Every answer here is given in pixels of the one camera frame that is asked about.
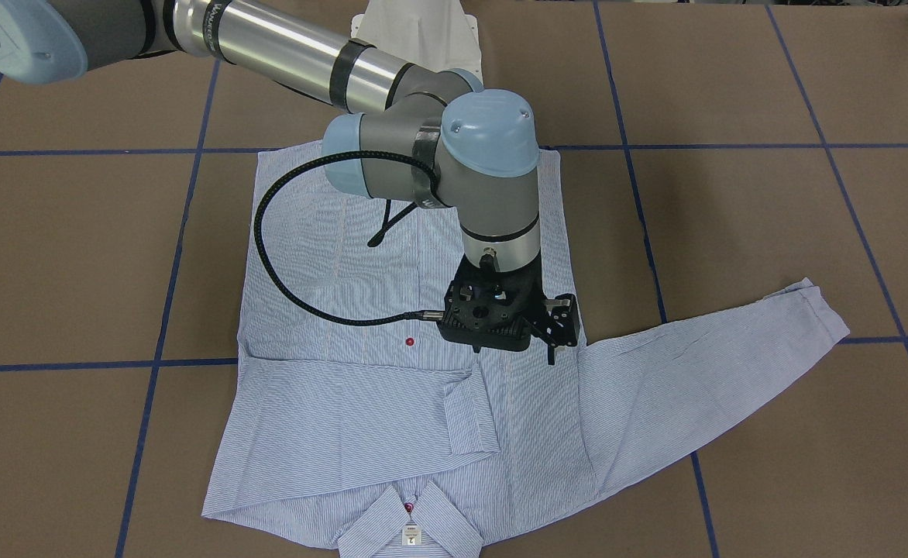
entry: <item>light blue joint cap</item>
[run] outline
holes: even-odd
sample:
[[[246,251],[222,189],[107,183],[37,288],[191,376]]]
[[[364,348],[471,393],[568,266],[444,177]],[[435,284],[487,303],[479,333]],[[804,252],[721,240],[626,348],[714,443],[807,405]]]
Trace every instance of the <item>light blue joint cap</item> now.
[[[454,99],[441,119],[440,137],[462,165],[492,177],[520,177],[536,168],[533,109],[504,89]]]
[[[479,91],[485,91],[485,85],[482,85],[481,79],[478,78],[478,75],[475,75],[474,71],[464,70],[463,67],[452,67],[450,70],[451,74],[458,74],[461,78],[464,78],[464,81],[468,82],[468,85],[471,85],[471,91],[476,93]]]
[[[323,155],[358,151],[361,149],[361,117],[364,113],[341,114],[334,118],[323,134]],[[365,169],[361,159],[330,163],[325,167],[327,180],[344,194],[370,198],[365,184]]]
[[[0,73],[25,84],[51,84],[85,74],[89,59],[78,35],[44,0],[0,0]]]

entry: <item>striped shirt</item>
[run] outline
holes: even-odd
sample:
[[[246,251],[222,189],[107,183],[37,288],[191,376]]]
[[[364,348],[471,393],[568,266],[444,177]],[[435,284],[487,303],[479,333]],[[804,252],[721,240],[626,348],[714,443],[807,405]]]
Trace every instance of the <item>striped shirt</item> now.
[[[318,143],[260,154],[255,205],[318,156]],[[573,293],[556,153],[542,153],[539,187],[544,289]],[[267,213],[273,265],[335,315],[439,307],[462,255],[457,216],[412,212],[366,247],[382,212],[305,174]],[[475,354],[430,322],[319,320],[277,292],[251,243],[237,396],[203,516],[344,558],[475,558],[713,440],[847,334],[805,280],[624,338],[582,336],[549,367],[543,343]]]

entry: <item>shirt collar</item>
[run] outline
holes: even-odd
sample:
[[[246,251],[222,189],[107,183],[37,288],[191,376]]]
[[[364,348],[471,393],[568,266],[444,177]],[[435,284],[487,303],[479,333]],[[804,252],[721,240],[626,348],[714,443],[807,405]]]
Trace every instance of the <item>shirt collar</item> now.
[[[411,515],[423,532],[429,534],[452,558],[478,558],[481,554],[482,536],[436,484],[426,485],[416,498]],[[373,558],[397,538],[408,520],[409,515],[402,508],[400,495],[393,485],[389,485],[368,511],[337,540],[341,558]],[[409,553],[410,558],[414,556],[414,553]]]

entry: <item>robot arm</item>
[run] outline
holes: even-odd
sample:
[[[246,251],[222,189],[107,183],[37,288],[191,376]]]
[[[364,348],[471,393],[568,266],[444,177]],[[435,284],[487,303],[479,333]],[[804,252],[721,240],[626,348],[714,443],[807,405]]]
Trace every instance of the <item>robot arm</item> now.
[[[574,295],[547,300],[540,269],[538,144],[531,106],[482,89],[468,71],[434,71],[320,29],[255,0],[0,0],[0,71],[46,84],[161,50],[251,68],[341,109],[324,155],[383,151],[407,165],[351,159],[327,166],[348,194],[456,208],[464,254],[444,300],[428,312],[444,339],[524,350],[531,336],[575,346]]]

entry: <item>white size tag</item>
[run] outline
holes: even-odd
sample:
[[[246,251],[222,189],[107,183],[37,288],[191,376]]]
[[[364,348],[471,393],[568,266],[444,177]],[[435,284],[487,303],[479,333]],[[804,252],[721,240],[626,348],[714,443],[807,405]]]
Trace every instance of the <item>white size tag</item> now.
[[[423,532],[419,525],[402,527],[402,546],[419,546],[423,544]]]

